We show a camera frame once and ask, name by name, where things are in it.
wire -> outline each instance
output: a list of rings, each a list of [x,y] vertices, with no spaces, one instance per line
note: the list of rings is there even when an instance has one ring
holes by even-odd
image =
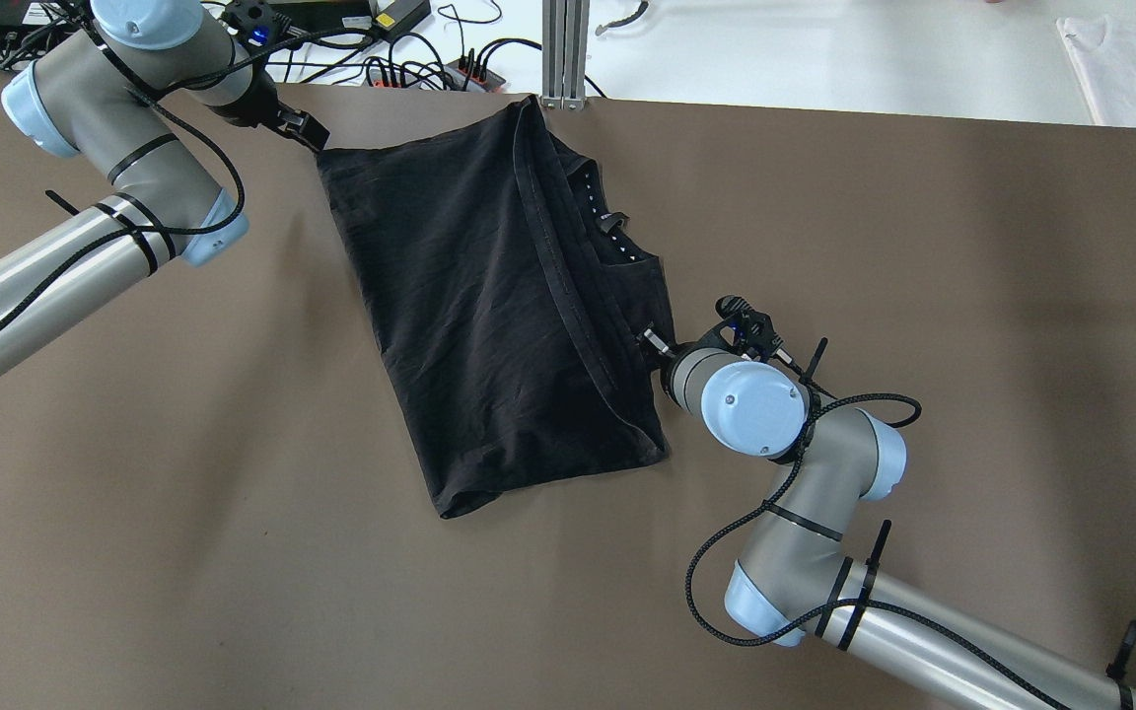
[[[438,86],[438,89],[441,89],[443,91],[451,91],[454,87],[454,77],[450,76],[450,73],[445,72],[445,67],[442,67],[441,64],[437,64],[437,62],[428,62],[428,64],[416,62],[414,59],[411,59],[411,60],[408,60],[407,62],[401,62],[401,66],[402,67],[407,67],[407,68],[414,68],[414,67],[420,67],[421,68],[419,72],[414,72],[414,74],[416,76],[415,81],[410,82],[410,84],[407,84],[407,85],[402,86],[402,89],[410,89],[410,86],[414,86],[415,84],[419,84],[420,81],[425,81],[425,80],[429,80],[429,78],[441,80],[441,86]]]
[[[720,542],[722,536],[732,534],[732,532],[735,532],[738,528],[747,525],[747,523],[753,521],[754,519],[757,519],[758,516],[761,516],[762,512],[766,512],[767,509],[769,509],[770,504],[779,502],[779,499],[783,498],[786,493],[788,493],[788,490],[792,488],[792,484],[794,484],[796,477],[801,475],[801,466],[803,465],[803,454],[805,453],[805,450],[809,448],[809,441],[811,441],[812,424],[815,424],[821,417],[825,417],[825,415],[833,412],[835,409],[846,408],[849,404],[860,404],[862,403],[862,401],[880,401],[880,400],[902,401],[902,403],[910,404],[916,410],[916,412],[921,412],[921,408],[918,400],[910,399],[910,396],[905,396],[903,394],[889,394],[889,392],[882,392],[880,394],[857,394],[853,396],[846,396],[846,399],[835,400],[833,401],[833,403],[826,404],[825,408],[818,408],[812,410],[812,412],[810,412],[809,417],[805,419],[805,423],[802,424],[801,432],[799,432],[796,435],[795,440],[796,452],[794,458],[792,459],[792,471],[788,473],[788,477],[786,477],[786,479],[783,482],[779,488],[777,488],[769,498],[763,500],[761,504],[758,504],[757,508],[752,509],[751,512],[745,513],[743,517],[738,518],[738,520],[732,521],[730,525],[725,526],[725,528],[717,531],[716,534],[709,536],[709,538],[704,541],[702,545],[699,545],[699,550],[695,551],[694,557],[691,558],[690,565],[686,566],[686,579],[685,579],[686,607],[691,608],[691,616],[695,617],[695,621],[699,621],[699,625],[703,626],[704,630],[711,633],[715,637],[718,638],[718,641],[725,641],[726,643],[735,644],[735,646],[753,646],[753,643],[751,643],[749,638],[732,637],[732,635],[728,635],[725,632],[717,629],[716,626],[709,624],[708,620],[704,619],[702,615],[700,615],[699,607],[695,607],[694,593],[692,592],[692,583],[695,576],[695,567],[699,567],[699,560],[703,558],[703,556],[715,544]],[[774,641],[774,638],[770,638],[769,641],[763,643],[769,643],[770,641]]]
[[[406,37],[408,37],[408,36],[414,36],[416,40],[423,41],[424,44],[427,44],[428,45],[428,51],[432,52],[432,57],[434,59],[437,59],[437,64],[441,64],[442,67],[445,67],[445,62],[443,62],[443,60],[441,60],[441,53],[437,52],[436,47],[433,47],[432,43],[429,43],[428,37],[425,37],[424,35],[421,35],[421,34],[419,34],[417,32],[407,32],[406,34],[402,34],[401,36],[398,36],[396,40],[393,40],[393,41],[391,41],[391,43],[389,43],[389,64],[392,64],[392,49],[393,49],[393,47],[398,45],[398,41],[406,40]]]
[[[31,52],[31,50],[35,44],[40,43],[40,41],[51,40],[51,36],[56,34],[59,26],[62,26],[66,23],[70,24],[72,20],[68,19],[68,17],[64,17],[62,15],[62,17],[51,19],[51,22],[45,24],[45,26],[37,27],[35,28],[35,31],[28,33],[27,35],[24,35],[23,40],[19,41],[19,47],[17,48],[17,50],[15,50],[15,52],[9,55],[8,57],[0,59],[0,69],[3,69],[6,72],[6,69],[10,69],[12,66],[15,66],[15,64],[22,62],[22,60],[26,58],[27,53]]]
[[[491,24],[496,23],[502,18],[502,6],[498,3],[498,0],[486,0],[486,1],[487,3],[493,6],[493,9],[496,10],[496,16],[493,18],[487,18],[487,19],[461,18],[459,17],[459,8],[456,8],[454,3],[442,5],[441,8],[437,8],[437,15],[441,15],[441,17],[450,19],[451,22],[460,24],[469,24],[470,26],[491,26]],[[446,15],[445,8],[450,8],[453,11]]]
[[[586,76],[586,84],[594,87],[595,92],[599,93],[600,99],[608,99],[608,95],[603,93],[603,90],[600,89],[599,85],[594,83],[594,80],[590,78],[588,76]]]
[[[292,66],[293,66],[293,61],[295,59],[296,59],[296,50],[295,49],[290,49],[287,51],[287,66],[285,66],[283,68],[283,81],[284,82],[292,81]]]
[[[315,40],[310,44],[317,44],[319,47],[325,47],[326,49],[352,49],[357,44],[341,44],[337,41],[326,41],[326,40]]]
[[[260,62],[261,59],[266,59],[275,52],[279,52],[281,49],[289,49],[289,47],[295,45],[298,43],[306,43],[309,41],[312,43],[315,40],[320,40],[324,36],[340,36],[343,34],[360,34],[364,36],[375,36],[375,33],[370,31],[365,31],[365,28],[356,27],[337,27],[337,28],[325,28],[325,31],[310,32],[302,34],[301,36],[287,37],[284,41],[276,41],[274,44],[266,45],[260,52],[248,55],[247,58],[239,60],[239,62],[231,64],[226,68],[217,69],[214,72],[208,72],[207,75],[201,75],[197,77],[190,77],[173,82],[169,86],[164,86],[161,89],[162,93],[173,93],[173,91],[179,89],[193,89],[193,86],[206,86],[214,82],[220,81],[226,76],[233,75],[233,73],[239,72],[243,67],[251,66],[252,64]]]
[[[938,624],[938,621],[929,619],[928,617],[918,615],[918,612],[907,609],[905,607],[896,605],[896,603],[876,602],[874,599],[867,599],[867,601],[861,601],[861,599],[841,599],[837,602],[821,603],[821,605],[815,607],[811,610],[803,612],[803,615],[795,617],[795,619],[790,621],[788,625],[783,626],[783,628],[776,630],[775,633],[767,634],[763,635],[763,637],[758,638],[740,638],[738,641],[744,643],[738,643],[736,646],[765,646],[767,643],[775,642],[775,640],[784,637],[784,635],[801,628],[802,625],[816,619],[816,617],[821,617],[827,611],[843,609],[844,607],[866,607],[867,609],[887,611],[889,615],[905,617],[917,624],[928,626],[929,629],[933,629],[934,632],[943,635],[943,637],[959,644],[959,646],[964,648],[964,650],[969,651],[970,654],[979,658],[979,660],[984,661],[984,663],[991,666],[992,669],[995,669],[999,674],[1005,676],[1005,678],[1010,679],[1011,683],[1017,684],[1019,687],[1024,688],[1025,692],[1028,692],[1029,695],[1033,695],[1034,698],[1037,698],[1037,700],[1044,702],[1044,704],[1054,707],[1055,710],[1072,710],[1070,707],[1064,705],[1063,702],[1047,695],[1047,693],[1043,692],[1042,688],[1036,687],[1035,684],[1029,683],[1019,674],[1016,674],[1014,670],[1009,669],[1009,667],[1002,663],[1002,661],[999,661],[997,658],[993,658],[991,653],[984,651],[983,648],[976,646],[976,643],[970,641],[970,638],[964,637],[964,635],[961,635],[958,632],[947,628],[947,626],[943,626],[942,624]]]
[[[367,58],[365,60],[365,62],[351,64],[350,67],[361,68],[362,72],[361,73],[357,73],[357,75],[346,76],[346,77],[342,77],[342,78],[335,80],[333,82],[333,86],[335,86],[337,84],[346,84],[348,82],[351,82],[351,81],[353,81],[356,78],[361,78],[362,84],[369,85],[370,84],[370,68],[379,66],[379,64],[382,64],[383,61],[384,61],[384,58],[382,58],[382,57],[369,57],[369,58]]]
[[[498,50],[501,49],[501,47],[506,47],[508,44],[532,47],[532,49],[540,50],[540,52],[542,50],[542,44],[537,44],[536,41],[524,40],[523,36],[504,36],[501,37],[501,40],[491,41],[485,47],[482,47],[482,50],[479,50],[479,55],[477,55],[477,62],[482,65],[482,73],[479,73],[479,76],[482,77],[488,76],[488,64],[490,59],[493,58],[493,52],[498,52]],[[600,89],[599,85],[594,83],[594,80],[590,78],[590,75],[585,75],[585,77],[586,77],[586,84],[591,85],[592,89],[594,89],[599,93],[601,99],[608,99],[608,95],[603,93],[603,90]]]
[[[281,59],[275,59],[274,62],[266,62],[267,67],[287,67],[287,65],[289,65],[289,62],[285,62],[285,60],[281,60]],[[290,66],[293,66],[293,67],[310,67],[310,68],[333,67],[333,68],[337,68],[337,69],[350,69],[350,68],[353,68],[353,67],[361,67],[362,62],[357,62],[357,64],[303,62],[301,59],[294,59],[294,60],[292,60],[292,62],[290,62]]]
[[[641,0],[641,3],[638,3],[638,9],[634,10],[630,17],[615,19],[615,22],[602,24],[602,26],[595,27],[594,36],[600,36],[604,32],[608,32],[610,28],[617,28],[619,26],[627,26],[627,24],[636,23],[637,19],[643,17],[650,5],[651,3],[648,0]]]
[[[366,52],[366,50],[369,49],[370,45],[373,44],[375,44],[374,36],[364,36],[362,40],[359,41],[359,43],[357,43],[356,49],[352,49],[350,53],[344,55],[342,58],[335,60],[335,62],[331,64],[331,66],[325,67],[324,69],[318,69],[317,72],[311,73],[311,75],[307,76],[306,78],[302,78],[301,84],[310,84],[310,82],[324,77],[325,75],[328,75],[328,73],[331,72],[334,72],[334,69],[346,66],[346,64],[350,62],[351,59],[356,58],[362,52]]]

white table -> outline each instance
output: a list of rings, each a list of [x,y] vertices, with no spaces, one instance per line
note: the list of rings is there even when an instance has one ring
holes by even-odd
[[[500,3],[500,23],[463,27],[469,49],[499,36],[541,41],[541,3]],[[456,5],[465,18],[493,15],[483,0]],[[592,0],[590,26],[635,6]],[[1136,19],[1136,0],[653,0],[634,26],[591,34],[586,73],[617,99],[1089,124],[1054,22],[1101,14]],[[457,56],[454,23],[433,15],[418,32],[445,60]],[[339,55],[315,47],[308,60]],[[395,57],[429,52],[404,40]],[[531,93],[541,67],[535,50],[513,45],[491,64],[509,91]]]

silver arm segment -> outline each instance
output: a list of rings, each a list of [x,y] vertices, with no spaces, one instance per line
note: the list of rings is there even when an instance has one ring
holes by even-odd
[[[837,409],[819,419],[815,440],[803,456],[801,474],[780,500],[780,507],[829,531],[846,528],[858,498],[870,488],[875,477],[876,461],[871,454],[875,442],[875,427],[861,410]],[[779,481],[786,476],[786,468],[777,475]],[[840,571],[847,560],[837,540],[811,529],[815,526],[797,525],[777,513],[766,513],[754,525],[757,529],[738,558],[736,575],[747,576],[785,617],[797,617],[828,601],[853,601],[860,596],[867,565],[849,563],[849,574],[837,586]],[[960,634],[1072,709],[1118,710],[1121,707],[1119,687],[1112,679],[935,602],[887,575],[875,576],[870,600],[914,611]],[[820,617],[808,621],[803,629],[843,646],[853,612],[853,607],[830,611],[820,634],[817,634]],[[750,630],[770,633],[776,626]],[[867,609],[858,620],[846,651],[957,707],[1047,707],[963,646],[928,625],[892,611]],[[1133,705],[1136,707],[1136,692],[1133,692]]]
[[[134,3],[93,3],[95,15],[105,10],[101,18],[125,17],[124,12],[132,10],[126,5]],[[167,49],[135,49],[118,41],[107,26],[100,28],[108,49],[147,85],[160,89],[220,72],[248,56],[225,27],[199,8],[198,0],[160,1],[148,10],[161,9],[184,19],[176,23],[181,24],[181,41]],[[201,15],[198,26],[186,26],[195,18],[194,10]],[[140,30],[128,19],[123,26]],[[160,40],[159,35],[153,40]],[[253,68],[243,67],[193,94],[209,107],[226,107],[248,93],[252,82]],[[247,219],[240,216],[206,235],[203,243],[190,235],[150,231],[152,225],[207,228],[225,220],[235,202],[173,139],[160,117],[131,95],[126,84],[126,77],[94,41],[77,32],[31,64],[3,91],[3,105],[22,131],[53,153],[85,153],[112,182],[116,193],[0,260],[0,319],[83,247],[130,225],[147,229],[91,250],[1,329],[0,376],[157,266],[185,251],[193,262],[202,262],[248,228]]]
[[[716,329],[677,350],[662,373],[666,390],[729,449],[775,458],[801,436],[792,423],[808,415],[811,396],[803,387],[799,387],[799,399],[786,395],[796,392],[797,385],[769,365],[722,350],[728,345],[712,341]],[[871,571],[868,565],[849,560],[840,540],[858,500],[887,495],[904,467],[901,435],[863,410],[835,408],[818,418],[790,488],[752,521],[752,535],[727,587],[729,615],[758,637],[767,637],[812,610],[842,603],[809,617],[774,643],[794,646],[808,634],[818,635],[957,707],[1051,707],[919,620],[924,619],[978,646],[1061,707],[1121,709],[1122,688],[1113,679],[935,602],[878,574],[877,567]],[[792,465],[780,467],[767,499],[788,479],[790,471]],[[884,608],[855,603],[866,587],[870,588],[869,603]],[[1136,692],[1131,693],[1136,707]]]

black cable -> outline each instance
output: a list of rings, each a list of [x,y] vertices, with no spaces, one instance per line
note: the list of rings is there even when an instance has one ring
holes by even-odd
[[[410,86],[414,86],[415,84],[419,84],[420,81],[429,80],[429,78],[441,80],[441,84],[442,84],[441,89],[443,91],[453,91],[453,89],[454,89],[454,77],[450,76],[450,72],[446,72],[445,67],[442,67],[441,64],[437,64],[437,62],[427,62],[427,64],[416,62],[415,59],[410,59],[410,60],[407,60],[406,62],[401,62],[401,66],[402,67],[407,67],[407,68],[411,68],[411,69],[414,69],[414,67],[421,67],[419,70],[414,70],[415,82],[411,82],[411,84],[407,84],[406,86],[402,86],[402,89],[410,89]]]
[[[486,0],[486,1],[487,3],[493,6],[493,9],[496,10],[496,16],[493,18],[487,18],[487,19],[461,18],[459,17],[459,8],[456,8],[454,3],[442,5],[441,8],[437,8],[437,15],[441,15],[441,17],[450,19],[451,22],[466,23],[469,24],[470,26],[491,26],[491,24],[496,23],[502,18],[502,6],[498,3],[498,0]],[[446,15],[445,8],[450,8],[451,10],[453,10],[453,12]]]
[[[118,228],[117,231],[111,231],[111,233],[105,234],[103,236],[95,239],[94,242],[87,243],[86,247],[82,247],[81,249],[78,249],[75,252],[75,254],[68,257],[68,259],[66,259],[58,268],[56,268],[56,270],[50,272],[50,275],[47,275],[47,278],[41,279],[41,283],[37,284],[37,286],[33,289],[33,291],[28,292],[28,295],[24,296],[22,301],[17,302],[17,306],[15,306],[14,309],[9,310],[8,314],[6,314],[2,318],[0,318],[0,333],[3,332],[5,327],[11,325],[12,320],[19,318],[19,314],[24,314],[24,310],[26,310],[28,306],[32,306],[33,302],[41,296],[41,293],[47,291],[47,289],[49,289],[51,284],[56,283],[56,281],[58,281],[59,277],[62,277],[62,275],[68,269],[72,269],[73,266],[77,264],[77,261],[81,261],[83,258],[89,256],[91,251],[95,251],[95,249],[103,247],[105,243],[112,242],[112,240],[120,239],[127,234],[134,234],[135,231],[140,229]]]
[[[586,76],[586,84],[594,87],[595,92],[599,93],[600,99],[608,99],[608,95],[603,93],[603,90],[600,89],[599,85],[594,83],[594,80],[590,78],[590,76]]]
[[[523,36],[504,36],[501,37],[501,40],[491,41],[485,47],[482,47],[482,52],[479,52],[478,56],[481,58],[477,59],[478,62],[482,65],[482,73],[479,73],[479,76],[483,77],[488,76],[488,64],[490,59],[493,58],[493,52],[498,52],[498,49],[501,49],[501,47],[506,47],[508,44],[532,47],[532,49],[540,50],[540,52],[542,50],[542,44],[537,44],[536,41],[524,40]],[[599,85],[594,83],[594,80],[590,78],[590,75],[586,75],[586,84],[591,85],[592,89],[594,89],[599,93],[601,99],[608,99],[608,95],[603,93],[603,90],[600,89]]]
[[[610,28],[617,28],[619,26],[627,26],[627,24],[636,23],[637,19],[640,19],[641,17],[643,17],[643,15],[646,12],[646,10],[648,10],[648,8],[649,8],[650,5],[651,3],[648,0],[641,0],[640,3],[638,3],[638,9],[634,10],[634,12],[630,15],[630,17],[615,19],[615,22],[611,22],[611,23],[608,23],[608,24],[602,24],[602,26],[595,27],[594,28],[594,36],[599,36],[599,35],[603,34],[604,32],[608,32]]]
[[[692,583],[695,576],[695,567],[699,567],[699,560],[703,558],[703,556],[715,544],[720,542],[722,536],[732,534],[732,532],[735,532],[738,528],[747,525],[747,523],[753,521],[754,519],[757,519],[758,516],[760,516],[761,512],[766,512],[766,509],[769,509],[770,504],[779,502],[779,499],[783,498],[786,493],[788,493],[788,490],[792,488],[792,484],[794,484],[796,477],[801,475],[801,466],[803,465],[803,454],[805,453],[805,450],[809,448],[809,438],[811,438],[809,437],[809,435],[812,432],[812,424],[815,424],[821,417],[825,417],[825,415],[834,412],[835,409],[846,408],[849,404],[860,404],[863,403],[864,401],[885,401],[885,400],[902,401],[902,403],[910,404],[916,410],[916,412],[921,412],[921,406],[919,404],[918,400],[911,399],[911,396],[907,396],[903,394],[892,394],[891,392],[880,392],[879,394],[857,394],[853,396],[846,396],[846,399],[835,400],[833,401],[833,403],[826,404],[825,408],[818,408],[816,410],[812,410],[812,412],[810,412],[809,417],[805,419],[805,423],[802,424],[801,431],[799,431],[796,435],[794,444],[796,451],[794,458],[792,459],[792,471],[788,473],[788,477],[786,477],[786,479],[783,482],[783,485],[780,485],[779,488],[777,488],[774,492],[774,494],[763,500],[761,504],[758,504],[757,508],[752,509],[751,512],[745,513],[743,517],[738,518],[738,520],[735,520],[734,523],[730,523],[730,525],[725,526],[725,528],[717,531],[716,534],[709,536],[709,538],[704,541],[702,545],[699,545],[699,550],[695,551],[694,557],[691,558],[690,565],[686,566],[685,592],[686,592],[686,607],[691,608],[691,616],[694,617],[695,621],[699,621],[700,626],[703,626],[704,630],[711,633],[716,638],[720,641],[735,644],[735,646],[753,646],[753,644],[747,638],[736,638],[732,637],[732,635],[722,633],[720,629],[717,629],[716,626],[709,624],[708,620],[704,619],[702,615],[700,615],[699,607],[695,607],[694,593],[692,592]]]
[[[916,621],[916,624],[928,626],[929,629],[933,629],[934,632],[943,635],[943,637],[959,644],[959,646],[963,648],[967,652],[970,652],[970,654],[975,658],[978,658],[978,660],[982,660],[987,666],[991,666],[992,669],[995,669],[999,674],[1005,676],[1009,682],[1024,688],[1028,695],[1037,698],[1037,700],[1041,700],[1046,705],[1054,707],[1055,710],[1072,710],[1070,707],[1064,705],[1063,702],[1047,695],[1046,692],[1043,692],[1042,688],[1038,688],[1035,684],[1029,683],[1019,674],[1016,674],[1014,670],[1009,669],[1009,667],[1002,663],[1002,661],[999,661],[997,658],[993,658],[991,653],[984,651],[983,648],[976,646],[976,643],[970,641],[970,638],[964,637],[964,635],[961,635],[958,632],[947,628],[947,626],[943,626],[942,624],[938,624],[938,621],[934,621],[924,615],[919,615],[919,612],[907,609],[905,607],[899,607],[896,603],[876,602],[874,599],[867,599],[867,601],[861,601],[861,599],[841,599],[837,602],[821,603],[821,605],[815,607],[811,610],[803,612],[803,615],[795,617],[795,619],[788,621],[788,625],[783,626],[783,628],[776,630],[775,633],[757,638],[740,638],[738,641],[744,643],[737,643],[736,646],[765,646],[767,643],[772,643],[775,640],[784,637],[784,635],[801,628],[802,625],[816,619],[816,617],[821,617],[827,611],[835,611],[836,609],[843,609],[844,607],[866,607],[878,611],[887,611],[889,615],[905,617],[911,621]]]
[[[463,56],[467,55],[467,40],[465,40],[465,37],[463,37],[463,22],[461,22],[461,19],[459,19],[459,22],[457,22],[454,24],[456,24],[456,26],[459,27],[459,62],[461,64],[461,60],[463,60]],[[467,85],[463,84],[463,90],[466,91],[466,89],[467,89]]]
[[[414,36],[416,40],[423,41],[423,43],[428,47],[428,51],[432,52],[432,58],[433,59],[437,59],[437,64],[441,64],[442,67],[445,67],[445,62],[443,62],[443,60],[441,59],[441,53],[437,52],[436,47],[433,47],[433,44],[429,43],[427,36],[424,36],[424,35],[419,34],[418,32],[407,32],[406,34],[402,34],[401,36],[398,36],[396,40],[393,40],[393,41],[391,41],[391,43],[389,43],[389,64],[392,64],[392,49],[393,49],[393,47],[398,45],[398,41],[406,40],[406,37],[408,37],[408,36]]]
[[[341,44],[337,41],[315,40],[310,44],[325,47],[326,49],[354,49],[357,44]]]
[[[343,68],[344,66],[346,66],[348,62],[350,62],[350,60],[361,55],[362,52],[366,52],[366,50],[369,49],[370,45],[373,44],[375,44],[374,36],[364,36],[362,40],[359,41],[359,43],[357,43],[354,49],[351,50],[350,53],[344,55],[342,58],[335,60],[335,62],[331,64],[331,66],[325,67],[324,69],[318,69],[317,72],[311,73],[311,75],[309,75],[308,77],[302,78],[301,84],[310,84],[310,82],[324,77],[325,75],[328,75],[328,73],[331,72],[334,72],[334,69]]]
[[[281,60],[281,59],[275,59],[272,62],[266,62],[266,66],[267,67],[287,67],[289,62],[284,62],[284,60]],[[293,66],[293,67],[310,67],[311,69],[316,69],[316,68],[319,68],[319,67],[334,67],[334,68],[337,68],[337,69],[351,69],[353,67],[361,67],[362,62],[359,62],[359,64],[302,62],[301,59],[294,59],[294,60],[292,60],[292,62],[290,62],[290,66]]]
[[[51,19],[50,23],[45,24],[45,26],[37,27],[35,31],[24,35],[15,52],[0,59],[0,69],[10,69],[15,66],[15,64],[18,64],[19,60],[23,60],[23,58],[31,52],[34,44],[40,43],[40,41],[49,40],[49,37],[55,34],[57,28],[66,23],[69,23],[67,17],[55,18]]]
[[[201,75],[197,77],[190,77],[184,80],[177,80],[173,82],[169,86],[164,86],[161,93],[173,93],[173,91],[179,89],[193,89],[193,86],[208,86],[215,84],[217,81],[222,81],[226,76],[233,75],[233,73],[239,72],[243,67],[251,66],[252,64],[260,62],[261,59],[266,59],[275,52],[279,52],[281,49],[289,49],[296,43],[306,43],[309,41],[312,43],[315,40],[320,40],[325,36],[340,36],[343,34],[360,34],[361,36],[375,36],[375,33],[370,31],[365,31],[365,28],[354,27],[339,27],[339,28],[325,28],[325,31],[310,32],[302,34],[301,36],[290,36],[284,41],[276,41],[274,44],[266,45],[260,52],[248,55],[247,58],[239,60],[239,62],[231,64],[231,66],[214,72],[208,72],[207,75]]]
[[[55,202],[56,206],[59,206],[60,210],[64,210],[64,211],[68,212],[69,216],[73,216],[73,217],[77,216],[77,211],[78,211],[77,207],[73,207],[72,202],[69,202],[69,201],[67,201],[67,199],[64,199],[62,197],[60,197],[60,194],[58,192],[56,192],[55,190],[45,190],[45,191],[43,191],[43,194],[45,194],[47,198],[50,198],[50,201]]]
[[[333,84],[333,86],[335,86],[337,84],[346,84],[346,82],[353,81],[356,78],[361,78],[362,84],[369,85],[370,84],[370,68],[378,67],[379,64],[382,64],[383,61],[384,61],[383,57],[367,57],[366,60],[364,60],[364,62],[351,64],[350,68],[360,68],[360,69],[362,69],[362,72],[361,73],[357,73],[356,75],[352,75],[352,76],[346,76],[346,77],[342,77],[342,78],[335,80],[334,82],[331,82],[331,84]]]

robotic arm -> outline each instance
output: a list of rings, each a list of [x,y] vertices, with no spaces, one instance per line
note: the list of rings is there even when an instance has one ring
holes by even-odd
[[[226,193],[158,117],[167,90],[311,150],[328,139],[198,0],[65,5],[82,32],[19,73],[3,108],[47,152],[85,153],[115,192],[0,260],[0,376],[173,258],[201,266],[247,233],[243,187]]]
[[[692,561],[686,601],[704,628],[740,646],[796,646],[812,634],[957,707],[1136,707],[1136,692],[1122,683],[1130,637],[1108,676],[1099,676],[879,574],[887,523],[869,560],[846,557],[841,538],[858,500],[886,496],[907,459],[896,428],[852,404],[916,402],[901,395],[835,400],[812,382],[818,356],[809,371],[796,367],[769,316],[738,296],[722,298],[717,310],[721,323],[690,345],[671,349],[645,333],[668,358],[661,378],[680,408],[727,448],[780,463],[766,502],[709,538]],[[726,328],[734,342],[720,336]],[[767,365],[770,358],[795,370],[799,382]],[[916,407],[896,427],[918,414]],[[726,610],[758,638],[732,638],[699,615],[691,576],[715,542],[747,521],[753,531],[735,561]],[[1130,634],[1136,637],[1133,625]]]

